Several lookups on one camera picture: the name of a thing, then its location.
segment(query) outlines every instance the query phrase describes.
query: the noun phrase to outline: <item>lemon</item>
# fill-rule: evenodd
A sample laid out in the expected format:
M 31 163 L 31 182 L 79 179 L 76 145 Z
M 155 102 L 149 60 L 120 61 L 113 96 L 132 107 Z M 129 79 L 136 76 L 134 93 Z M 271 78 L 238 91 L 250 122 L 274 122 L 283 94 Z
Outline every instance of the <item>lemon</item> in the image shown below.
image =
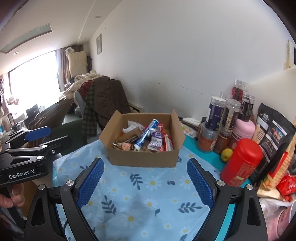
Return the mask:
M 224 162 L 227 162 L 231 156 L 232 150 L 230 148 L 226 148 L 221 152 L 221 160 Z

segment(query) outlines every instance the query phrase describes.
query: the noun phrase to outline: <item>blue floral tablecloth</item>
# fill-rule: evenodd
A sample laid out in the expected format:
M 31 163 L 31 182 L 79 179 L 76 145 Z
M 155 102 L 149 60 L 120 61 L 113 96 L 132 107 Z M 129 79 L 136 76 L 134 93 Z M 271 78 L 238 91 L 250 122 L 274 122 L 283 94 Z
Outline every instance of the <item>blue floral tablecloth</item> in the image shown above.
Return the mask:
M 103 159 L 104 173 L 81 211 L 100 241 L 191 241 L 194 238 L 209 208 L 202 204 L 186 164 L 190 158 L 196 158 L 219 179 L 217 169 L 186 147 L 180 150 L 174 168 L 113 166 L 106 148 L 97 140 L 54 162 L 54 186 L 75 179 L 96 157 Z M 62 205 L 57 208 L 64 225 Z M 68 240 L 75 240 L 68 225 L 65 234 Z

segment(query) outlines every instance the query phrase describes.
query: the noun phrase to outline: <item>open cardboard box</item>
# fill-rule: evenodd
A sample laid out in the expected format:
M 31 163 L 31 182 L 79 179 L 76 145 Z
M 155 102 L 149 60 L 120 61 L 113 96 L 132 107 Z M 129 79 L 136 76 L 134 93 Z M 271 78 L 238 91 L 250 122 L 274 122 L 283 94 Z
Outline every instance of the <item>open cardboard box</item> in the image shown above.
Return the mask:
M 135 121 L 143 126 L 148 126 L 153 119 L 158 120 L 159 123 L 163 123 L 164 132 L 172 139 L 173 151 L 151 153 L 123 151 L 113 148 L 112 143 L 115 143 L 122 129 L 128 127 L 128 121 Z M 185 135 L 175 110 L 171 114 L 131 113 L 123 115 L 119 111 L 115 111 L 99 138 L 107 147 L 109 160 L 113 165 L 130 167 L 175 167 L 179 150 L 185 140 Z

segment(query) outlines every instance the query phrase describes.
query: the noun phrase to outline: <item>silver screw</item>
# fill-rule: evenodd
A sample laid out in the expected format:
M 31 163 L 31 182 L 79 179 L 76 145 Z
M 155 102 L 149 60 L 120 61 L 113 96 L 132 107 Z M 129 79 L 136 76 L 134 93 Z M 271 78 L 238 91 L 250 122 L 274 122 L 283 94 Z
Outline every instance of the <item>silver screw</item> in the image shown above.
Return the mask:
M 217 181 L 217 184 L 220 186 L 220 187 L 223 187 L 225 185 L 225 182 L 223 182 L 222 180 L 218 180 Z
M 246 185 L 246 188 L 249 189 L 249 190 L 252 190 L 253 189 L 253 186 L 251 184 L 247 184 Z
M 45 188 L 45 185 L 44 185 L 44 184 L 41 184 L 41 185 L 39 185 L 39 187 L 38 187 L 39 190 L 43 190 L 44 188 Z
M 67 181 L 67 186 L 72 186 L 73 184 L 74 184 L 74 181 L 73 180 L 69 180 L 69 181 Z

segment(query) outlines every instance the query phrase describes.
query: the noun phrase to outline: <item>blue gripper pad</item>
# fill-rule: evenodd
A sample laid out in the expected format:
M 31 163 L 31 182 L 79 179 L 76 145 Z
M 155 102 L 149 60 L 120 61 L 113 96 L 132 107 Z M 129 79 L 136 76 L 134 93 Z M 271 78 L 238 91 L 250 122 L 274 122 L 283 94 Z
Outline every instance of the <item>blue gripper pad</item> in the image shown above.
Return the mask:
M 204 179 L 201 172 L 194 165 L 193 161 L 187 162 L 187 173 L 194 185 L 202 203 L 207 205 L 210 209 L 214 206 L 212 189 Z
M 78 199 L 76 203 L 79 208 L 82 208 L 83 205 L 88 204 L 101 176 L 103 175 L 103 172 L 104 162 L 102 159 L 100 159 L 90 171 L 78 191 Z
M 42 128 L 38 128 L 36 130 L 31 130 L 29 131 L 26 136 L 25 136 L 25 140 L 26 141 L 35 141 L 37 139 L 49 136 L 51 133 L 51 129 L 47 126 L 47 127 L 42 127 Z

